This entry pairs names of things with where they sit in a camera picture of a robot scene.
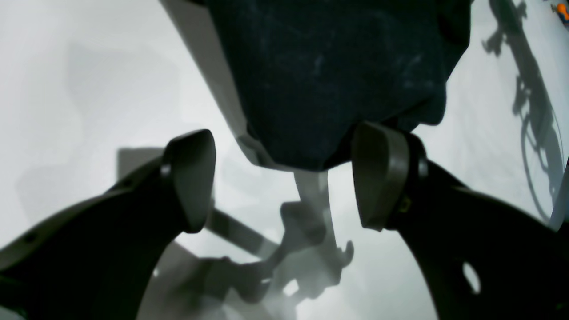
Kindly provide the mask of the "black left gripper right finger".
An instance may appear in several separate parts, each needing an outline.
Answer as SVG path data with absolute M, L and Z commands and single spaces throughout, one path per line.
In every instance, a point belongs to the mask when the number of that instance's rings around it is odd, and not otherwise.
M 364 228 L 399 232 L 441 320 L 566 320 L 568 241 L 469 189 L 412 134 L 363 122 L 351 143 Z

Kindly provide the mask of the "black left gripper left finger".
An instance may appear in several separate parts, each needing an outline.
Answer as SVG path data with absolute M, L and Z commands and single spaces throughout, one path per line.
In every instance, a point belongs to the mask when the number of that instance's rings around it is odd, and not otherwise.
M 165 247 L 203 229 L 216 148 L 207 129 L 103 194 L 41 221 L 1 249 L 1 306 L 27 320 L 134 320 Z

